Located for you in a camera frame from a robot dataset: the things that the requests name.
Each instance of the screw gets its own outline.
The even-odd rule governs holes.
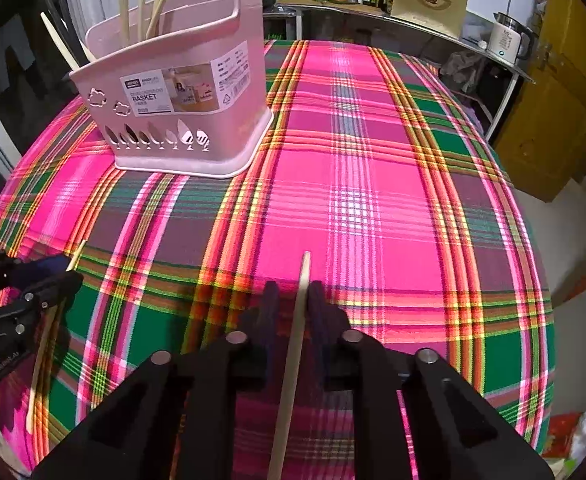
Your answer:
[[[233,345],[241,345],[246,342],[249,337],[241,330],[233,330],[226,334],[226,340]]]
[[[420,361],[428,364],[433,364],[439,359],[438,353],[435,352],[432,348],[422,348],[422,350],[417,352],[417,357]]]
[[[167,352],[166,350],[158,350],[151,355],[151,362],[158,366],[170,363],[170,352]]]
[[[352,328],[349,328],[348,330],[345,330],[342,333],[342,339],[349,343],[359,343],[360,341],[362,341],[363,337],[363,333],[361,333],[359,330],[354,330]]]

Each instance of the plaid tablecloth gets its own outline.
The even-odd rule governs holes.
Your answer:
[[[0,196],[0,248],[30,259],[88,242],[84,285],[46,348],[32,436],[33,360],[2,386],[12,448],[33,467],[153,351],[232,330],[268,279],[294,294],[309,250],[311,279],[355,328],[446,355],[539,449],[550,295],[508,176],[463,108],[410,56],[319,41],[268,43],[265,56],[275,120],[233,179],[116,169],[79,99],[20,161]],[[304,392],[284,477],[349,478],[350,397]],[[265,478],[279,398],[266,396],[240,399],[237,478]]]

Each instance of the basket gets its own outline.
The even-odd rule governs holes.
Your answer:
[[[137,19],[130,10],[131,38]],[[98,59],[70,74],[116,167],[213,178],[245,170],[273,120],[262,0],[167,0],[160,35],[125,48],[119,26],[115,16],[91,27]]]

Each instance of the wooden door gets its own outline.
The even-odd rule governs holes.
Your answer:
[[[586,167],[586,7],[548,0],[538,49],[495,149],[513,184],[550,202]]]

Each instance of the electric kettle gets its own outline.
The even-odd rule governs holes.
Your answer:
[[[503,12],[493,15],[496,22],[493,24],[487,49],[511,65],[515,64],[516,59],[528,59],[533,51],[535,33]],[[522,34],[528,36],[524,54],[519,53]]]

